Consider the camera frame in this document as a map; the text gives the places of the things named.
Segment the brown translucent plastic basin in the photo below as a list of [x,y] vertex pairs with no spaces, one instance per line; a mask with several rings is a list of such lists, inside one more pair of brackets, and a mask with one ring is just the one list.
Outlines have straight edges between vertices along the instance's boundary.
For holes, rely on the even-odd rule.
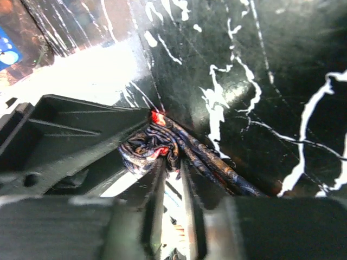
[[18,60],[1,63],[1,87],[9,87],[54,63],[54,53],[21,1],[1,1],[1,58],[18,53]]

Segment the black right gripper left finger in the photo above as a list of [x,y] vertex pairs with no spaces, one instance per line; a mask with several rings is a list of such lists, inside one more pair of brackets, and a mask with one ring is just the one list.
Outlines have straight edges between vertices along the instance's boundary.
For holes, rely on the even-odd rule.
[[2,196],[1,259],[160,259],[165,162],[116,197]]

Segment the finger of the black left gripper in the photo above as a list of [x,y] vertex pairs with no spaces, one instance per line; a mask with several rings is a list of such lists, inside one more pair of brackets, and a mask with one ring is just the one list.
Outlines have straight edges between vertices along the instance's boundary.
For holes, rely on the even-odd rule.
[[1,194],[99,194],[126,173],[118,148],[149,123],[147,108],[57,95],[1,116]]

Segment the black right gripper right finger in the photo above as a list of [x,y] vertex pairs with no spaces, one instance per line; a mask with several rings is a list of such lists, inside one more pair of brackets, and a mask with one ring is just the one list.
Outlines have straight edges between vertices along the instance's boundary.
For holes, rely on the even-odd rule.
[[187,259],[346,259],[346,200],[226,194],[181,162]]

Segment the dark floral red-dotted tie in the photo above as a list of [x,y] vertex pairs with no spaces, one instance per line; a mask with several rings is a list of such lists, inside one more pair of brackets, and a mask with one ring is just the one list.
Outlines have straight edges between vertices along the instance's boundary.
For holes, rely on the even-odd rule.
[[134,175],[149,173],[155,161],[163,157],[166,159],[167,173],[176,173],[176,178],[179,179],[181,157],[184,155],[201,175],[227,193],[236,196],[265,196],[182,126],[155,111],[151,112],[149,126],[124,141],[118,151],[125,167]]

